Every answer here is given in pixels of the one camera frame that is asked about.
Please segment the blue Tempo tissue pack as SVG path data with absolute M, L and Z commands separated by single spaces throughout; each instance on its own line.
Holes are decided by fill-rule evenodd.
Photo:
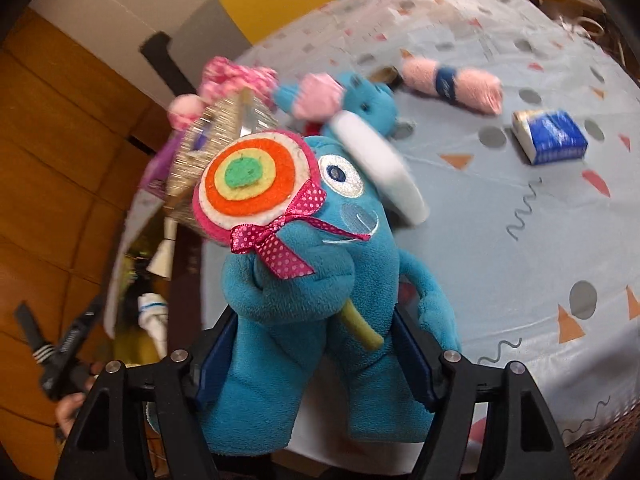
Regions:
M 520 110 L 512 116 L 515 139 L 534 165 L 582 159 L 588 141 L 565 110 Z

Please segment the purple snack box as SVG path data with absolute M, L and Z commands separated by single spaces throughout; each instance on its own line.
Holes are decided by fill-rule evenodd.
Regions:
M 171 166 L 174 163 L 183 137 L 183 131 L 171 133 L 168 141 L 154 155 L 148 166 L 145 167 L 139 184 L 140 190 L 149 192 L 158 198 L 166 196 L 166 184 L 171 172 Z

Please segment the gold ornate tissue box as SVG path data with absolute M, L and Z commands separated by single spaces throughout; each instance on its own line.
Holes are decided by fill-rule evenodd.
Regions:
M 192 207 L 194 188 L 205 168 L 241 136 L 272 130 L 277 125 L 269 108 L 249 88 L 204 107 L 183 133 L 171 164 L 166 183 L 166 214 L 206 237 Z

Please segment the patterned light blue tablecloth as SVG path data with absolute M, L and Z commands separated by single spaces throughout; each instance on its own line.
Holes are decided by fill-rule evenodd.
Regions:
M 413 56 L 488 70 L 503 110 L 398 92 L 414 130 L 393 144 L 432 212 L 396 242 L 442 285 L 465 356 L 523 362 L 580 451 L 639 408 L 638 86 L 528 0 L 335 0 L 235 60 L 292 81 Z M 520 110 L 565 110 L 585 156 L 532 165 L 512 131 Z

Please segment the small blue plush bear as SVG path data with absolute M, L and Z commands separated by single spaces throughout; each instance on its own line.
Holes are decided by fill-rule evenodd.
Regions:
M 402 139 L 414 130 L 413 122 L 399 116 L 392 87 L 353 72 L 306 74 L 297 84 L 280 84 L 272 102 L 303 136 L 327 134 L 338 112 L 356 114 L 386 138 Z

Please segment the pink spotted plush toy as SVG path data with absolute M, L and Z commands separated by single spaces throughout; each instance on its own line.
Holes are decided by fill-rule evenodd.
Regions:
M 245 88 L 252 90 L 270 110 L 275 110 L 272 97 L 278 85 L 278 73 L 272 68 L 235 64 L 228 58 L 215 56 L 205 65 L 198 90 L 177 96 L 169 104 L 169 125 L 175 131 L 186 130 L 206 107 Z

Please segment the pink rolled towel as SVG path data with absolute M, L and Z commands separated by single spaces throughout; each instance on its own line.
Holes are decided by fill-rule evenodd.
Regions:
M 430 58 L 408 58 L 400 73 L 404 83 L 414 91 L 485 115 L 502 113 L 501 80 L 486 70 L 455 68 Z

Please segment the small tape roll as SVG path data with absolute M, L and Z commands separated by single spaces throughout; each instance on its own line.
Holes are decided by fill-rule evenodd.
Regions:
M 386 84 L 387 87 L 397 88 L 402 83 L 398 69 L 394 66 L 385 66 L 370 73 L 368 79 L 375 84 Z

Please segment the multicolour fabric chair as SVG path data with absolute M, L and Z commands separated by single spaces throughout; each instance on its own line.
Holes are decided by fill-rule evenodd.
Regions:
M 156 32 L 139 51 L 174 96 L 193 93 L 205 63 L 238 58 L 254 44 L 334 0 L 207 0 L 176 32 Z

